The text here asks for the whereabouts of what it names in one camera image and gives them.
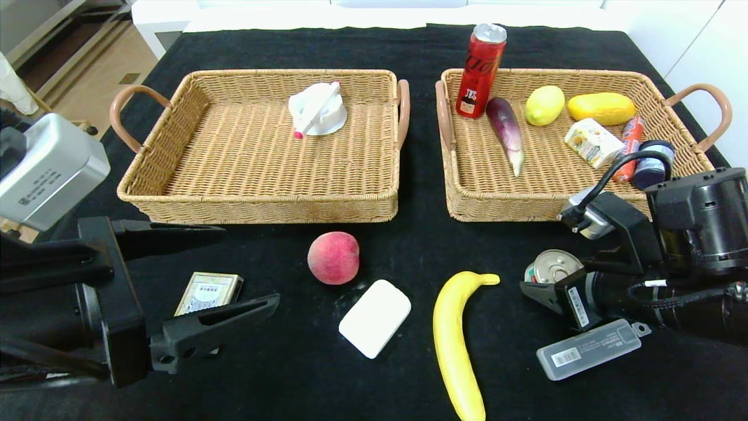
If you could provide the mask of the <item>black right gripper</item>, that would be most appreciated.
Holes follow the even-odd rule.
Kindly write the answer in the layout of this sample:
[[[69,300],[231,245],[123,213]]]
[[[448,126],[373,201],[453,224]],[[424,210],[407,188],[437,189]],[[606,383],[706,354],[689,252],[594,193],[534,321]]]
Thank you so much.
[[[586,332],[614,318],[630,317],[634,304],[627,289],[633,283],[633,275],[582,268],[555,285],[520,282],[520,290],[526,298],[563,315],[572,329]]]

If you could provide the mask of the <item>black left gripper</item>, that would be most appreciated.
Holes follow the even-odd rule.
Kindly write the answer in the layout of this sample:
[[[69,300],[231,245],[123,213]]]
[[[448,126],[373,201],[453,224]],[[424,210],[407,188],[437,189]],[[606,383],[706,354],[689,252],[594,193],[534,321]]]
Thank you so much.
[[[2,234],[2,388],[48,389],[147,375],[146,325],[125,260],[218,243],[226,229],[83,218],[78,238],[25,243]],[[272,317],[279,293],[166,320],[150,338],[172,375]]]

